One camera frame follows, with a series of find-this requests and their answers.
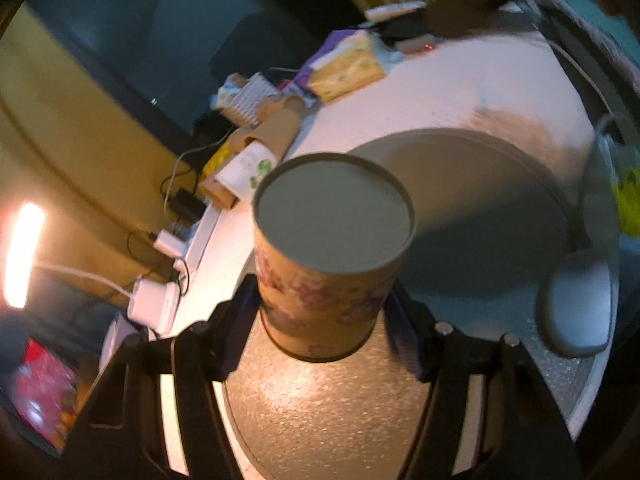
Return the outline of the floral brown paper cup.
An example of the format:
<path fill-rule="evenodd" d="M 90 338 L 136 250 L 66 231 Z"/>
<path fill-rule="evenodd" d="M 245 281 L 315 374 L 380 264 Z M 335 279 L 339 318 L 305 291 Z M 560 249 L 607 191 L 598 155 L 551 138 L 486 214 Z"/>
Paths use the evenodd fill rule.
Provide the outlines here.
<path fill-rule="evenodd" d="M 269 338 L 307 362 L 357 351 L 416 235 L 404 186 L 358 156 L 304 155 L 262 180 L 252 215 L 260 317 Z"/>

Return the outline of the brown paper cup lying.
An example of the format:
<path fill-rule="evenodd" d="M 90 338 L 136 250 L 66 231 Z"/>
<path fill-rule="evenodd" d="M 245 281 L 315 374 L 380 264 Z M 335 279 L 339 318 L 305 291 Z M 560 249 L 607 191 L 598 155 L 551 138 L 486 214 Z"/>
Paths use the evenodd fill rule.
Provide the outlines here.
<path fill-rule="evenodd" d="M 206 179 L 198 185 L 198 190 L 220 210 L 232 209 L 238 198 L 217 180 Z"/>

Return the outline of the white green-print paper cup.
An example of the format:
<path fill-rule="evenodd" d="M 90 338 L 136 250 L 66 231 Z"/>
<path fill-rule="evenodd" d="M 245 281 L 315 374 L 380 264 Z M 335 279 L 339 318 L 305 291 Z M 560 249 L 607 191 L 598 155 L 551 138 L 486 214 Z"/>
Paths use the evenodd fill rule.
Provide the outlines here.
<path fill-rule="evenodd" d="M 260 182 L 277 164 L 269 148 L 253 141 L 216 173 L 215 181 L 241 202 L 250 203 Z"/>

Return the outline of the white desk lamp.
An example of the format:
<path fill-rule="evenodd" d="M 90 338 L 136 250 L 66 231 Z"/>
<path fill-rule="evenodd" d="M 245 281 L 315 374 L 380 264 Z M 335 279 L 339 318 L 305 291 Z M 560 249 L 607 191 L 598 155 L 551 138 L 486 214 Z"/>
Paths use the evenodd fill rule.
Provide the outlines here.
<path fill-rule="evenodd" d="M 47 215 L 38 205 L 25 202 L 10 222 L 9 241 L 1 248 L 1 290 L 11 308 L 26 306 L 32 270 L 40 269 L 104 285 L 128 299 L 127 318 L 152 332 L 166 335 L 175 321 L 182 290 L 178 282 L 160 283 L 150 278 L 136 278 L 131 289 L 117 285 L 103 275 L 72 266 L 37 259 L 40 238 Z"/>

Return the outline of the round grey mat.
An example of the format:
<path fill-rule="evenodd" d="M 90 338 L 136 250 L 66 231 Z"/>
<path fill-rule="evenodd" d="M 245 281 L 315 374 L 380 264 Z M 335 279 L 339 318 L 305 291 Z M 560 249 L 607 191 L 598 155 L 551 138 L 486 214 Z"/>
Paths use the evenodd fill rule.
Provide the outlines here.
<path fill-rule="evenodd" d="M 506 174 L 506 188 L 489 201 L 489 211 L 515 219 L 514 205 L 526 198 L 541 198 L 534 178 L 512 162 L 503 148 L 484 148 L 469 131 L 436 133 L 432 147 L 437 155 L 462 151 L 477 159 L 483 170 Z M 439 292 L 457 292 L 456 276 L 480 260 L 477 248 L 465 248 L 462 238 L 469 232 L 485 234 L 495 222 L 480 220 L 464 209 L 463 186 L 449 176 L 439 176 L 426 187 L 425 199 L 442 207 L 446 220 L 439 226 L 424 226 L 418 213 L 419 232 L 399 273 L 401 285 L 411 299 L 425 304 L 434 318 L 445 321 L 465 335 L 497 341 L 496 336 L 472 335 L 426 300 L 416 296 L 402 272 L 419 252 L 427 263 L 420 275 L 434 274 Z M 614 282 L 614 318 L 618 279 L 615 272 L 615 224 L 596 228 L 587 217 L 587 205 L 562 205 L 556 225 L 560 248 L 541 263 L 518 262 L 511 270 L 500 270 L 489 283 L 494 287 L 529 283 L 534 286 L 534 323 L 538 290 L 565 257 L 585 248 L 597 249 L 608 259 Z M 471 400 L 466 408 L 462 445 L 454 462 L 461 472 L 475 462 L 472 438 L 480 433 L 480 388 L 484 378 L 470 380 Z M 402 366 L 387 335 L 384 311 L 367 343 L 345 359 L 311 364 L 292 359 L 269 340 L 264 328 L 255 325 L 248 338 L 239 369 L 222 388 L 230 420 L 230 434 L 244 474 L 257 479 L 402 479 L 400 470 L 408 456 L 430 387 L 418 382 Z"/>

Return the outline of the white usb charger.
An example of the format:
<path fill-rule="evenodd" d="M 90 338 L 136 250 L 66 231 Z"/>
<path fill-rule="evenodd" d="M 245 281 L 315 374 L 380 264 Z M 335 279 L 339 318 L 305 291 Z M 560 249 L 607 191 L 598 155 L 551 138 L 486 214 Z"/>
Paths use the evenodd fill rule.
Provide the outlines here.
<path fill-rule="evenodd" d="M 186 243 L 167 230 L 160 230 L 155 235 L 152 246 L 171 259 L 183 258 L 186 253 Z"/>

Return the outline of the white power strip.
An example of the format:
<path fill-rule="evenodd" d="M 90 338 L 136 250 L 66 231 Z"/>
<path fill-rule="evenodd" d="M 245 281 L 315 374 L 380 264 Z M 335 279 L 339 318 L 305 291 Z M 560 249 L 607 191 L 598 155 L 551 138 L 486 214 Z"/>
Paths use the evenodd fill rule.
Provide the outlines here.
<path fill-rule="evenodd" d="M 190 273 L 198 270 L 219 217 L 220 209 L 214 204 L 209 204 L 201 220 L 192 226 L 190 234 L 182 243 L 179 258 L 184 262 Z"/>

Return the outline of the black power adapter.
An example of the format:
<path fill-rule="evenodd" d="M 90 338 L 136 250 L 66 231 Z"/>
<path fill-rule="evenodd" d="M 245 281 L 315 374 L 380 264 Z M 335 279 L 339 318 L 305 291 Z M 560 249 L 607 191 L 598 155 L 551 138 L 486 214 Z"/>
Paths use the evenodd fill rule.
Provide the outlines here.
<path fill-rule="evenodd" d="M 179 188 L 171 196 L 168 207 L 180 220 L 190 224 L 200 221 L 206 211 L 205 203 L 185 188 Z"/>

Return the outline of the yellow curtain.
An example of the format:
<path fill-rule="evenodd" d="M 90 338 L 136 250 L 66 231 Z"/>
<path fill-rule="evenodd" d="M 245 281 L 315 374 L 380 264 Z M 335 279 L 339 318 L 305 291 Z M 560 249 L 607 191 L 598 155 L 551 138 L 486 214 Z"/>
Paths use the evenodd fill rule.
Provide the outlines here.
<path fill-rule="evenodd" d="M 28 6 L 1 38 L 1 219 L 46 213 L 37 256 L 125 285 L 166 266 L 143 240 L 195 174 L 97 84 Z"/>

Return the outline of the yellow rubber glove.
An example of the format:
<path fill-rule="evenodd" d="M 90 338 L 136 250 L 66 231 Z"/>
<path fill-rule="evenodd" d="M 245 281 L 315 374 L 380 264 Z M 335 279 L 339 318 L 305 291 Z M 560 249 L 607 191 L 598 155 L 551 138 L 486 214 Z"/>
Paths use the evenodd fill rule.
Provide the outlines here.
<path fill-rule="evenodd" d="M 230 148 L 230 140 L 227 139 L 224 141 L 224 144 L 221 144 L 220 148 L 218 148 L 209 161 L 206 162 L 201 173 L 201 178 L 206 179 L 211 174 L 214 174 L 232 155 L 233 153 Z"/>

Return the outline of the white woven basket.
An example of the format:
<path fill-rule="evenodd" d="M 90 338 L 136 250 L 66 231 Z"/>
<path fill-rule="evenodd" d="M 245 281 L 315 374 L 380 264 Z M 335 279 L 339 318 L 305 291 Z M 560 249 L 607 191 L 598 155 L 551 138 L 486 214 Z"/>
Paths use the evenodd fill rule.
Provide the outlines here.
<path fill-rule="evenodd" d="M 250 78 L 233 73 L 213 96 L 213 110 L 238 127 L 254 126 L 258 124 L 258 105 L 279 94 L 262 73 L 254 73 Z"/>

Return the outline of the white textured tablecloth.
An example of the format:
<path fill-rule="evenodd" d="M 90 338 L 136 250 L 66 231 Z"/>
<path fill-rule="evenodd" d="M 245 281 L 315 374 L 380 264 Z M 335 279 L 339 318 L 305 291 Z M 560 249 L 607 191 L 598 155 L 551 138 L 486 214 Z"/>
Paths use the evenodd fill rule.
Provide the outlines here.
<path fill-rule="evenodd" d="M 564 58 L 536 32 L 446 42 L 320 107 L 304 121 L 288 156 L 352 152 L 374 158 L 404 182 L 424 226 L 446 220 L 442 207 L 425 199 L 431 180 L 446 174 L 463 186 L 460 205 L 496 225 L 462 238 L 465 248 L 477 248 L 483 257 L 456 276 L 457 292 L 439 292 L 434 274 L 419 274 L 425 252 L 402 276 L 416 296 L 470 334 L 510 330 L 522 336 L 570 432 L 577 434 L 577 413 L 593 399 L 588 382 L 600 379 L 600 360 L 560 358 L 544 348 L 534 323 L 532 284 L 489 283 L 500 270 L 521 261 L 541 263 L 557 252 L 560 207 L 578 202 L 593 128 L 567 70 Z M 446 131 L 469 131 L 484 148 L 506 150 L 535 179 L 541 198 L 516 202 L 513 222 L 489 211 L 489 201 L 506 188 L 506 174 L 483 170 L 462 151 L 437 155 L 432 140 Z"/>

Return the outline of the yellow tissue pack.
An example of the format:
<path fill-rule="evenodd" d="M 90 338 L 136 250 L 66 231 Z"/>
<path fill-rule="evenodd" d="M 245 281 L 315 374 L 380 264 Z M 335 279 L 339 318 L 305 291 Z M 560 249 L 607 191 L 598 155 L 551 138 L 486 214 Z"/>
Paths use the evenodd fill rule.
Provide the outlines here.
<path fill-rule="evenodd" d="M 357 32 L 311 64 L 307 86 L 323 103 L 335 101 L 386 77 L 378 59 L 378 40 Z"/>

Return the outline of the purple cloth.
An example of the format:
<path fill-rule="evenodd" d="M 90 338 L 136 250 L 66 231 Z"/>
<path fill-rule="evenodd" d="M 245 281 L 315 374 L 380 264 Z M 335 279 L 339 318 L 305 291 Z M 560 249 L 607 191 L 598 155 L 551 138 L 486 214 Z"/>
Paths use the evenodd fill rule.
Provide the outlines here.
<path fill-rule="evenodd" d="M 345 38 L 354 36 L 355 34 L 358 34 L 358 32 L 360 32 L 360 29 L 356 28 L 332 30 L 332 32 L 329 33 L 329 36 L 326 37 L 326 40 L 322 42 L 320 48 L 303 64 L 293 78 L 292 83 L 296 84 L 298 88 L 308 90 L 308 81 L 311 76 L 311 64 L 316 62 L 319 58 L 322 58 L 323 55 L 332 52 Z"/>

